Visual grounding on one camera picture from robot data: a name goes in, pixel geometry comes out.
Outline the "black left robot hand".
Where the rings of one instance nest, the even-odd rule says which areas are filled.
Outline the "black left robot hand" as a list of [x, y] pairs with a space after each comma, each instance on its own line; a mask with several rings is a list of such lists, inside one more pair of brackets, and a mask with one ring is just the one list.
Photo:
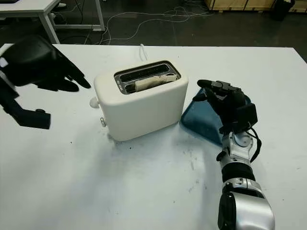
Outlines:
[[90, 89], [81, 70], [44, 38], [32, 35], [11, 45], [0, 56], [0, 70], [14, 86], [34, 84], [49, 91]]

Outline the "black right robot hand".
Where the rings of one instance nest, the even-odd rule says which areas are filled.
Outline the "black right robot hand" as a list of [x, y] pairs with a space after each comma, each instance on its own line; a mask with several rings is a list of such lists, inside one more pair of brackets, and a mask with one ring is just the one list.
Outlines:
[[219, 115], [224, 126], [234, 122], [235, 110], [246, 104], [242, 90], [230, 83], [198, 80], [197, 85], [204, 90], [204, 93], [194, 96], [193, 101], [207, 101]]

